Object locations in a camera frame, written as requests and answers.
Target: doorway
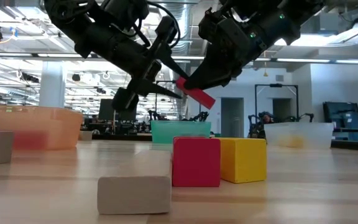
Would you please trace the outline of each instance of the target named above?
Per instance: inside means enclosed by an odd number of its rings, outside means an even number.
[[[291,99],[273,99],[273,115],[279,120],[292,116]]]
[[[244,137],[244,99],[222,98],[222,137],[243,138]]]

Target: wooden table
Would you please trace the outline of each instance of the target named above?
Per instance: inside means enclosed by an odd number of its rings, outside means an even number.
[[[268,180],[174,188],[169,214],[99,216],[96,183],[150,142],[90,141],[14,152],[0,165],[0,223],[358,224],[358,151],[268,149]]]

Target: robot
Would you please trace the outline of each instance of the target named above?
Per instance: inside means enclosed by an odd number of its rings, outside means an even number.
[[[278,39],[288,45],[300,37],[300,27],[324,7],[325,0],[219,0],[217,11],[208,9],[199,24],[199,36],[209,42],[206,56],[191,76],[172,59],[180,40],[178,22],[161,5],[147,0],[45,0],[45,9],[62,32],[75,43],[83,58],[94,52],[131,76],[127,88],[118,89],[112,107],[133,110],[139,95],[179,95],[154,83],[161,63],[186,80],[187,90],[226,86]],[[141,33],[149,6],[167,13],[156,28],[151,44]],[[237,21],[233,12],[241,18]],[[139,36],[144,44],[132,40]]]

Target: red cube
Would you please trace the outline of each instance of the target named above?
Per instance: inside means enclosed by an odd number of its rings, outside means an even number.
[[[221,142],[210,138],[175,138],[172,185],[174,187],[219,187]]]

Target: teal bin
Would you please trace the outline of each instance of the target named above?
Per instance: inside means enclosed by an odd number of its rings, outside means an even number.
[[[209,138],[211,122],[152,121],[153,143],[172,144],[177,136]]]

